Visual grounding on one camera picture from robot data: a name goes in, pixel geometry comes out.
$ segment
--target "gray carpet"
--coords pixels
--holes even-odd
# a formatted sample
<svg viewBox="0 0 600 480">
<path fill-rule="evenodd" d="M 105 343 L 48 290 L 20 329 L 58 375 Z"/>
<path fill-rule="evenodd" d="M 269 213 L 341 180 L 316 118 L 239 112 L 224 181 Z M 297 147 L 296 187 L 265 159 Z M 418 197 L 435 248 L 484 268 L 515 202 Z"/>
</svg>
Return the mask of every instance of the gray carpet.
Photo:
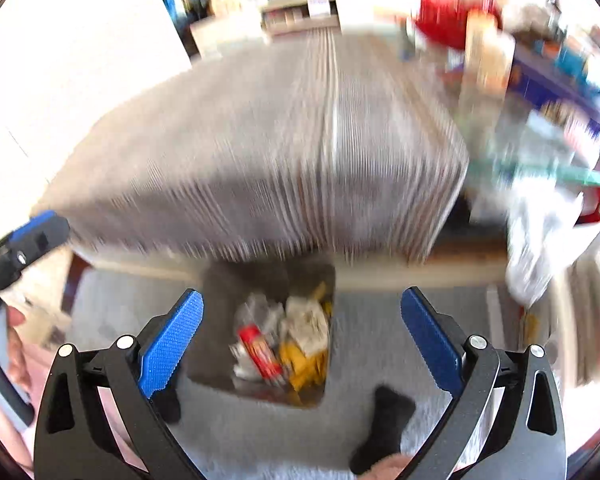
<svg viewBox="0 0 600 480">
<path fill-rule="evenodd" d="M 80 284 L 68 341 L 80 350 L 108 347 L 163 314 L 187 283 L 90 270 Z M 437 310 L 466 333 L 489 336 L 483 287 L 424 290 Z M 402 439 L 413 453 L 442 415 L 450 396 L 437 389 L 398 311 L 399 294 L 337 293 L 326 394 L 312 410 L 241 399 L 195 384 L 178 384 L 182 420 L 171 428 L 210 479 L 350 479 L 347 461 L 366 438 L 372 392 L 380 383 L 413 398 L 417 410 Z M 465 450 L 477 457 L 484 425 Z"/>
</svg>

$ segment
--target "white wall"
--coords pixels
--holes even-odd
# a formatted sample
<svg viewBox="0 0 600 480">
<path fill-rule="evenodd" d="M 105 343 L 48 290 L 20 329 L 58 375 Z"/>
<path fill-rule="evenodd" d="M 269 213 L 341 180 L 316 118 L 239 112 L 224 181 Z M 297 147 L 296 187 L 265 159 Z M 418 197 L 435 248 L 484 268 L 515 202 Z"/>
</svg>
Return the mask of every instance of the white wall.
<svg viewBox="0 0 600 480">
<path fill-rule="evenodd" d="M 190 67 L 162 0 L 0 9 L 0 236 L 105 112 Z"/>
</svg>

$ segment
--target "silver bolt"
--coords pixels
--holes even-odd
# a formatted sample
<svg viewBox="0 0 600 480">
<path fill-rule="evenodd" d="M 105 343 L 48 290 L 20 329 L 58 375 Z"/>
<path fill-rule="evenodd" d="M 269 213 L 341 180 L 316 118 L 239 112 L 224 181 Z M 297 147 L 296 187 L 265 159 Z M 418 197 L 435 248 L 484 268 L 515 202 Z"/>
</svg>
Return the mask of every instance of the silver bolt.
<svg viewBox="0 0 600 480">
<path fill-rule="evenodd" d="M 530 352 L 536 357 L 544 357 L 544 348 L 540 345 L 531 345 Z"/>
<path fill-rule="evenodd" d="M 131 335 L 123 335 L 116 341 L 116 346 L 121 350 L 125 350 L 127 348 L 131 348 L 131 345 L 134 343 L 134 337 Z"/>
<path fill-rule="evenodd" d="M 484 350 L 487 348 L 487 340 L 481 335 L 472 335 L 469 338 L 469 344 L 478 350 Z"/>
<path fill-rule="evenodd" d="M 58 349 L 58 355 L 60 357 L 67 357 L 73 351 L 74 351 L 74 347 L 72 347 L 71 345 L 62 345 Z"/>
</svg>

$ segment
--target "mattress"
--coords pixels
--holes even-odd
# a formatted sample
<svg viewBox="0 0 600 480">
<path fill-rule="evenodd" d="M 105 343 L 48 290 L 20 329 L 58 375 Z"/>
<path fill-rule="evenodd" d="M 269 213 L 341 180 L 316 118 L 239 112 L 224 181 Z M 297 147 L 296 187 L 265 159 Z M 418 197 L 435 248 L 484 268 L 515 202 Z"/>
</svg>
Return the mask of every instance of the mattress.
<svg viewBox="0 0 600 480">
<path fill-rule="evenodd" d="M 104 115 L 33 213 L 96 250 L 423 260 L 468 165 L 431 73 L 329 31 L 194 63 Z"/>
</svg>

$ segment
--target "white label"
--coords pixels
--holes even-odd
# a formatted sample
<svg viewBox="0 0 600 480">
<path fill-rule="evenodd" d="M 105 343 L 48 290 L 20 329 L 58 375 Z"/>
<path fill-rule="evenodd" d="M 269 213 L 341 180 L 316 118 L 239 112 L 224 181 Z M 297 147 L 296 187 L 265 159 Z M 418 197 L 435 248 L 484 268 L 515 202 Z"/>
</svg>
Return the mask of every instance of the white label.
<svg viewBox="0 0 600 480">
<path fill-rule="evenodd" d="M 319 18 L 331 14 L 329 0 L 307 0 L 306 4 L 309 7 L 309 16 L 311 18 Z"/>
</svg>

